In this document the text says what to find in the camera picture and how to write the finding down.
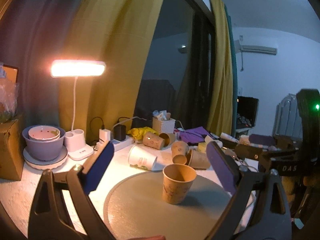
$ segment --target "yellow plastic bag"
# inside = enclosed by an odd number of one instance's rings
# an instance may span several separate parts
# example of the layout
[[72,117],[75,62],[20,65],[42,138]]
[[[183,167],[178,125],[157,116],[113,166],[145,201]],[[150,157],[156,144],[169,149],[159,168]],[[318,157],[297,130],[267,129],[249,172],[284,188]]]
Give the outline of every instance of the yellow plastic bag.
[[153,130],[152,128],[147,126],[142,128],[132,128],[128,131],[127,134],[131,135],[135,140],[142,140],[147,132],[152,132],[156,135],[159,135],[159,133],[156,130]]

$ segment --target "teal curtain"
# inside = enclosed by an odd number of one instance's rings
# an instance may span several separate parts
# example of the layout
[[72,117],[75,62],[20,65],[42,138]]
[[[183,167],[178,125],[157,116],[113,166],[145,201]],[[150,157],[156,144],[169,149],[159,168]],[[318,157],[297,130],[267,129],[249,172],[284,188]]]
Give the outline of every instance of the teal curtain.
[[224,6],[227,16],[229,38],[230,38],[230,49],[231,49],[231,62],[232,62],[232,80],[233,80],[233,93],[232,93],[232,126],[231,136],[236,136],[236,123],[237,123],[237,99],[238,99],[238,77],[237,77],[237,62],[236,62],[236,50],[235,43],[233,41],[231,17],[228,14],[228,9]]

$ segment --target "white table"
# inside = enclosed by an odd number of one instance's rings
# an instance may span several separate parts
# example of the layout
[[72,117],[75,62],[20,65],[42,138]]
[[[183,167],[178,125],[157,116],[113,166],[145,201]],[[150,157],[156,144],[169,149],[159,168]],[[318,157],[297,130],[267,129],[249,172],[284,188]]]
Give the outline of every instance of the white table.
[[[165,148],[162,151],[154,150],[152,148],[141,146],[150,153],[158,156],[157,165],[155,170],[161,170],[165,165],[172,163],[171,161],[171,149],[170,147]],[[129,150],[131,146],[128,146],[122,150],[115,152],[114,157],[108,166],[105,174],[103,175],[100,184],[96,191],[91,192],[89,197],[96,208],[98,214],[103,220],[103,205],[109,191],[121,180],[141,172],[136,168],[129,166],[127,162]],[[257,166],[257,162],[247,160],[251,166]],[[83,164],[85,160],[73,161],[68,159],[62,166],[53,170],[54,173],[64,172],[70,170],[76,163]],[[28,219],[33,200],[34,193],[36,191],[37,184],[39,182],[42,171],[35,170],[24,164],[22,179],[21,181],[10,181],[0,179],[0,201],[4,206],[5,210],[9,214],[12,221],[21,230],[21,232],[27,236],[28,232]],[[208,170],[198,170],[198,175],[208,178],[221,186],[221,183],[215,173],[210,167]],[[85,234],[85,231],[79,221],[78,215],[76,214],[73,206],[70,194],[68,191],[63,191],[64,199],[67,205],[68,212],[75,229]],[[252,208],[248,208],[242,219],[242,225],[245,226],[248,223]]]

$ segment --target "stacked bowls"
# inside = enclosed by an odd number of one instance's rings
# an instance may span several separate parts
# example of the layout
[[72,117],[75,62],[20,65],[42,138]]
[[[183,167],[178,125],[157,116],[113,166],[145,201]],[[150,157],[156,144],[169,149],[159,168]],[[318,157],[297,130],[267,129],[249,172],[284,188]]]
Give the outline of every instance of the stacked bowls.
[[40,161],[52,161],[60,155],[65,135],[62,128],[48,125],[34,125],[22,131],[28,153]]

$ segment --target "purple bowl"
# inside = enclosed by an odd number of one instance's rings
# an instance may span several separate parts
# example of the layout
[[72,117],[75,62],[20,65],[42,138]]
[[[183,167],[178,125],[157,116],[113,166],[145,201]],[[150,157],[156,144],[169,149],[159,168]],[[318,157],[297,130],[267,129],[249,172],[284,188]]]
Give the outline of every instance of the purple bowl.
[[55,126],[60,130],[60,138],[56,141],[33,141],[29,139],[29,130],[36,125],[25,128],[22,131],[22,136],[26,140],[28,146],[28,153],[31,157],[41,160],[41,161],[52,161],[57,158],[61,152],[64,137],[66,135],[65,130],[60,127]]

